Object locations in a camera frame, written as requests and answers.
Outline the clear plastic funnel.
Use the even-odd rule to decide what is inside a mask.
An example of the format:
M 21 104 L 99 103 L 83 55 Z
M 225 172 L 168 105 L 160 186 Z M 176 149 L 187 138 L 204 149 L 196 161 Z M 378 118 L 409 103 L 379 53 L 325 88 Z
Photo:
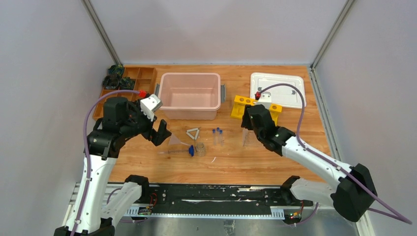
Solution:
M 190 144 L 182 142 L 174 133 L 171 134 L 170 140 L 168 142 L 168 145 L 185 145 L 190 146 Z

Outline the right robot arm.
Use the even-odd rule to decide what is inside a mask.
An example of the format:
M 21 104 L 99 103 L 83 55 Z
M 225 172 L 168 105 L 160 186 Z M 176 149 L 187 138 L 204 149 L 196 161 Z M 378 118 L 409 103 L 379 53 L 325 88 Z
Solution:
M 281 191 L 283 203 L 291 206 L 308 200 L 332 206 L 351 222 L 359 221 L 374 203 L 377 191 L 366 166 L 352 166 L 318 151 L 295 132 L 275 125 L 263 105 L 246 105 L 241 126 L 254 131 L 267 150 L 296 161 L 324 180 L 320 183 L 297 176 L 288 178 Z

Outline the clay pipe triangle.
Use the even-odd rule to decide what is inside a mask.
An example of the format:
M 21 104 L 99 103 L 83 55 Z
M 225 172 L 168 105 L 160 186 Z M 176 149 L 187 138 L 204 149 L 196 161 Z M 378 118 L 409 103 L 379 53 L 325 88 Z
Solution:
M 200 128 L 192 128 L 186 131 L 186 135 L 190 137 L 192 140 L 197 140 L 199 138 Z

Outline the small glass jar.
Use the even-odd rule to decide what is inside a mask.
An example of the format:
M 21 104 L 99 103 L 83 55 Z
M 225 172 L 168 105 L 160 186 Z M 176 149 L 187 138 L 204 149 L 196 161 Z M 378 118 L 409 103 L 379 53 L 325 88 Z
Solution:
M 197 143 L 195 145 L 195 154 L 197 156 L 203 157 L 206 155 L 206 145 L 204 143 Z

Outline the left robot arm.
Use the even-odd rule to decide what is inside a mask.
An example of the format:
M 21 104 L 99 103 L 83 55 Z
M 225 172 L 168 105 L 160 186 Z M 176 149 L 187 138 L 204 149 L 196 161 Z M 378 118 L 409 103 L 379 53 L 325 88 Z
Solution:
M 153 128 L 157 119 L 154 113 L 161 106 L 162 101 L 154 94 L 133 102 L 125 97 L 110 97 L 104 102 L 103 117 L 84 135 L 80 192 L 65 225 L 55 229 L 56 236 L 113 236 L 131 205 L 150 199 L 148 178 L 130 175 L 121 190 L 103 204 L 110 174 L 126 142 L 141 135 L 159 146 L 171 136 L 165 120 L 157 130 Z

